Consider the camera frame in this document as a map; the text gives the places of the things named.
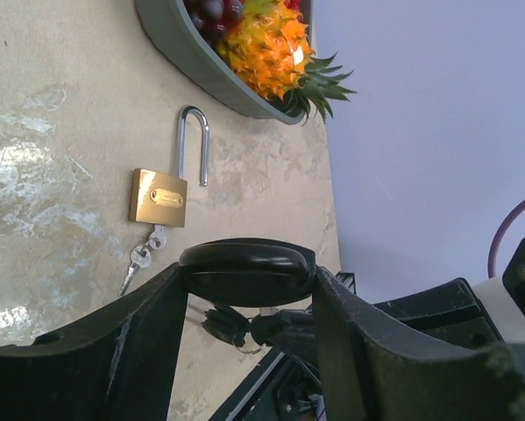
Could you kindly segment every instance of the metal ring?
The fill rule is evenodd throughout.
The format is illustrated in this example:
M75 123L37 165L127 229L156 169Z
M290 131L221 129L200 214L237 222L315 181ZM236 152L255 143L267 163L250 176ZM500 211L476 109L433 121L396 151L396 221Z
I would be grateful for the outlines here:
M254 355L255 353L259 353L260 351L262 351L264 348L266 348L266 344L262 344L259 349L255 349L254 351L243 351L241 348L239 348L237 345L235 345L235 347L237 348L237 351L239 351L240 353L244 353L245 355Z

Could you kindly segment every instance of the padlock label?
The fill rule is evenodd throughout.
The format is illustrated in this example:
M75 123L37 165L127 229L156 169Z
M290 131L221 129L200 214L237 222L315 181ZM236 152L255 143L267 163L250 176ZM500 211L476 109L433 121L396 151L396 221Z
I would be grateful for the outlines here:
M180 178L138 168L133 172L130 220L184 226L188 183Z

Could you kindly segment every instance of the bowl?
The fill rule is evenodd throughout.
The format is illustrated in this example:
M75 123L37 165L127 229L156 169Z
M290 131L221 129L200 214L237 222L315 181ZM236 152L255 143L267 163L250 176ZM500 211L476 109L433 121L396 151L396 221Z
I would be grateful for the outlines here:
M311 0L301 6L305 21L310 22ZM136 0L136 10L157 49L219 102L244 116L274 118L286 125L303 119L301 108L286 114L280 109L282 103L267 102L241 81L203 40L182 0Z

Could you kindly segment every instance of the marble surface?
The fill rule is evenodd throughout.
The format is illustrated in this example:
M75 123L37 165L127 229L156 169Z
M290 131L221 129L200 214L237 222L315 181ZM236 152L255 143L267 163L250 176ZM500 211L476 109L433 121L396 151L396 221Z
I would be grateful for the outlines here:
M176 116L212 131L207 188L201 131L187 124L187 226L168 228L134 289L203 241L260 236L316 250L339 269L322 121L244 118L196 87L141 31L131 0L0 2L0 345L30 344L117 298L130 250L151 231L128 221L134 168L174 171ZM171 419L207 419L252 369L212 339L190 301Z

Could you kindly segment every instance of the open padlock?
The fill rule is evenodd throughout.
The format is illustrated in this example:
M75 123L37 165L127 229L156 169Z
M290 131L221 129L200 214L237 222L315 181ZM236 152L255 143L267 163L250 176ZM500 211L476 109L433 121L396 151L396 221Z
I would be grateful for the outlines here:
M167 175L143 168L133 172L130 220L157 225L183 227L186 219L186 196L188 183L184 175L184 140L186 118L194 114L202 124L202 167L200 185L208 185L209 125L208 119L198 108L188 106L178 119L177 176Z

